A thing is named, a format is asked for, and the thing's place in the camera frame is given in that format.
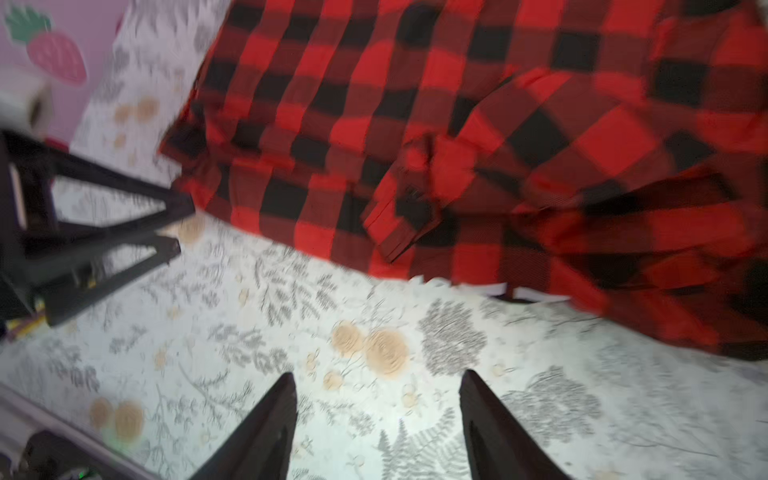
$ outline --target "buffalo check fabric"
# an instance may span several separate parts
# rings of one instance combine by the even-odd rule
[[[235,0],[161,152],[234,226],[768,356],[768,36],[737,0]]]

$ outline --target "paper roll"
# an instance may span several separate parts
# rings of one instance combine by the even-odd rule
[[[52,116],[47,78],[18,67],[0,67],[0,128],[43,139]]]

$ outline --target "strawberry decal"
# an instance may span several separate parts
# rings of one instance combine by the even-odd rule
[[[53,30],[51,19],[32,7],[11,5],[5,25],[14,41],[27,45],[29,60],[54,78],[82,85],[88,78],[80,48],[66,34]]]

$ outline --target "strawberry leaves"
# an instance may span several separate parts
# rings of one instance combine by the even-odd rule
[[[51,31],[51,19],[30,6],[22,8],[11,4],[5,14],[5,25],[11,38],[21,43],[29,43],[41,33]]]

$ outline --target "floral bedsheet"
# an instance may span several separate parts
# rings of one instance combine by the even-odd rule
[[[177,168],[157,142],[226,7],[135,0],[72,150],[169,184]],[[65,181],[55,196],[93,223],[157,207]],[[188,478],[290,370],[291,480],[466,480],[467,368],[573,478],[768,478],[765,364],[674,349],[563,303],[379,281],[204,215],[168,233],[183,245],[169,267],[0,349],[0,381],[162,478]]]

